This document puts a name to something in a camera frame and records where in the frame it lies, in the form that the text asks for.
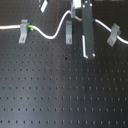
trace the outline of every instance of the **cable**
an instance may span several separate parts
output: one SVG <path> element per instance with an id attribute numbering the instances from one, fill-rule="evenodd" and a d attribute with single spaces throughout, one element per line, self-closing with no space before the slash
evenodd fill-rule
<path id="1" fill-rule="evenodd" d="M 77 16 L 75 16 L 75 19 L 78 20 L 78 21 L 82 21 L 82 19 L 77 17 Z"/>
<path id="2" fill-rule="evenodd" d="M 0 26 L 0 29 L 15 29 L 20 28 L 20 25 Z"/>
<path id="3" fill-rule="evenodd" d="M 63 17 L 62 17 L 62 19 L 61 19 L 61 21 L 60 21 L 60 23 L 59 23 L 59 26 L 58 26 L 58 28 L 57 28 L 57 31 L 56 31 L 56 33 L 55 33 L 53 36 L 48 36 L 48 35 L 44 34 L 44 33 L 43 33 L 39 28 L 37 28 L 36 26 L 33 26 L 33 29 L 36 30 L 36 31 L 38 31 L 42 36 L 44 36 L 44 37 L 47 38 L 47 39 L 55 39 L 56 36 L 57 36 L 57 34 L 59 33 L 59 30 L 60 30 L 60 28 L 61 28 L 61 26 L 62 26 L 62 23 L 63 23 L 65 17 L 66 17 L 68 14 L 71 14 L 71 11 L 70 11 L 70 10 L 66 11 L 65 14 L 63 15 Z"/>
<path id="4" fill-rule="evenodd" d="M 102 23 L 101 21 L 97 20 L 97 19 L 93 19 L 94 22 L 100 24 L 101 26 L 103 26 L 104 28 L 106 28 L 109 32 L 111 32 L 111 29 L 105 25 L 104 23 Z M 120 40 L 121 42 L 123 42 L 124 44 L 128 44 L 128 41 L 122 39 L 120 36 L 117 36 L 118 40 Z"/>

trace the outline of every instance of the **screw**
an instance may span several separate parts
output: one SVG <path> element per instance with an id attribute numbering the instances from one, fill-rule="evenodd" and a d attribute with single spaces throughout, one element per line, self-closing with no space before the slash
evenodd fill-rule
<path id="1" fill-rule="evenodd" d="M 83 8 L 85 8 L 85 5 L 83 4 Z"/>
<path id="2" fill-rule="evenodd" d="M 88 56 L 85 56 L 86 59 L 88 59 Z"/>
<path id="3" fill-rule="evenodd" d="M 92 7 L 92 3 L 90 3 L 90 6 Z"/>
<path id="4" fill-rule="evenodd" d="M 94 57 L 96 56 L 95 54 L 92 54 Z"/>
<path id="5" fill-rule="evenodd" d="M 24 38 L 22 37 L 21 40 L 24 41 Z"/>
<path id="6" fill-rule="evenodd" d="M 110 43 L 113 43 L 113 40 L 110 40 Z"/>
<path id="7" fill-rule="evenodd" d="M 68 42 L 71 42 L 71 39 L 68 39 Z"/>

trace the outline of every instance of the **metal clamp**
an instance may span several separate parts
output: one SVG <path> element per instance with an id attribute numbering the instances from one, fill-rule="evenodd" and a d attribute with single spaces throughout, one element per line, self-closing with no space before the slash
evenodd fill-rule
<path id="1" fill-rule="evenodd" d="M 20 44 L 23 44 L 26 41 L 27 33 L 28 33 L 28 25 L 29 25 L 28 20 L 21 21 L 21 25 L 20 25 L 21 35 L 19 39 Z"/>
<path id="2" fill-rule="evenodd" d="M 107 43 L 113 47 L 116 40 L 117 40 L 117 36 L 119 36 L 121 34 L 121 31 L 120 31 L 120 27 L 117 25 L 117 24 L 114 24 L 112 26 L 112 29 L 111 29 L 111 35 L 110 37 L 108 38 L 107 40 Z"/>
<path id="3" fill-rule="evenodd" d="M 66 44 L 72 44 L 72 21 L 66 21 Z"/>

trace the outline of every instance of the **black surface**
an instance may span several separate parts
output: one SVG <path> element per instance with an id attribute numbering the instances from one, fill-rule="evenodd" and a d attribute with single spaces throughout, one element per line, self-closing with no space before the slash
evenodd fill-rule
<path id="1" fill-rule="evenodd" d="M 37 0 L 1 0 L 0 24 L 27 18 L 52 35 L 69 8 L 56 1 L 42 14 Z M 109 27 L 117 23 L 128 39 L 128 3 L 96 2 L 93 12 Z M 111 48 L 110 33 L 95 23 L 96 58 L 86 61 L 82 25 L 73 24 L 72 46 L 65 43 L 65 22 L 55 40 L 33 31 L 24 45 L 19 30 L 0 31 L 0 128 L 128 127 L 128 45 Z"/>

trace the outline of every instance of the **black breadboard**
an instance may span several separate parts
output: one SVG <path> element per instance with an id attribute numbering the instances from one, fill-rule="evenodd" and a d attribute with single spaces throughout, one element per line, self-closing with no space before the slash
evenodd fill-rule
<path id="1" fill-rule="evenodd" d="M 0 25 L 22 19 L 53 35 L 70 1 L 0 0 Z M 93 16 L 121 27 L 128 39 L 128 3 L 94 2 Z M 73 22 L 73 45 L 65 24 Z M 107 44 L 110 33 L 94 23 L 96 57 L 82 55 L 82 23 L 68 15 L 54 40 L 19 29 L 0 30 L 0 128 L 128 128 L 128 45 Z"/>

